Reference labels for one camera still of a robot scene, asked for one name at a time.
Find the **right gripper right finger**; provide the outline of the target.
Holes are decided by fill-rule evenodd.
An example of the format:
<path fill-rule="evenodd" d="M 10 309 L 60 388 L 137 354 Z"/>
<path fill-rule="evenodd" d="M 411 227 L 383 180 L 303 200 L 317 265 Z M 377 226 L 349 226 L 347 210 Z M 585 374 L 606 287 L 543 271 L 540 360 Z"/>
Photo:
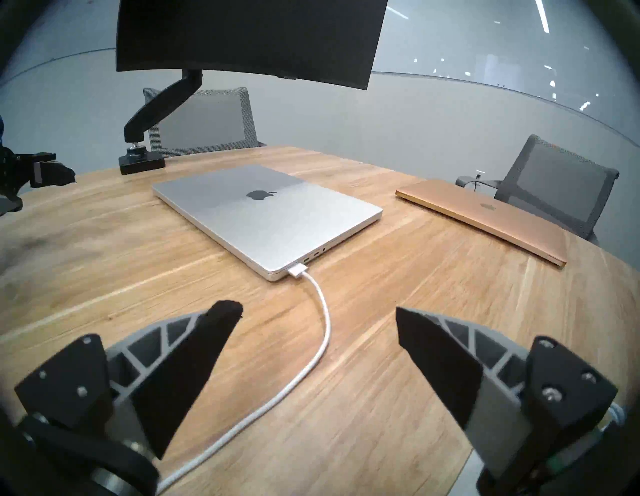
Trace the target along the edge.
<path fill-rule="evenodd" d="M 599 441 L 618 388 L 555 338 L 529 349 L 469 321 L 398 306 L 399 345 L 478 453 L 480 478 L 554 478 Z"/>

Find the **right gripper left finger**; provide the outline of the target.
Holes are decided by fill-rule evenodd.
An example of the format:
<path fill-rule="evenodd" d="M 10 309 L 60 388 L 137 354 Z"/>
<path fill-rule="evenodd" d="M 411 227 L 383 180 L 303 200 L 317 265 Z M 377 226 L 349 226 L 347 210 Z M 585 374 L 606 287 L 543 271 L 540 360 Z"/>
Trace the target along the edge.
<path fill-rule="evenodd" d="M 105 348 L 86 334 L 15 386 L 27 414 L 80 435 L 143 444 L 161 459 L 234 328 L 241 303 L 167 319 Z"/>

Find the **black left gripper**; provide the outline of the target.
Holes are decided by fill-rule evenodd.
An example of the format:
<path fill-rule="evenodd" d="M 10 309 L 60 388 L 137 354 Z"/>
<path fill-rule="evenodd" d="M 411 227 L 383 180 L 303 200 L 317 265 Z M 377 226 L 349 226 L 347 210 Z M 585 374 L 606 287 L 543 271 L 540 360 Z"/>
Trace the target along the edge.
<path fill-rule="evenodd" d="M 1 145 L 1 195 L 17 200 L 20 189 L 30 181 L 32 188 L 66 186 L 76 182 L 76 173 L 57 161 L 55 153 L 14 153 Z"/>

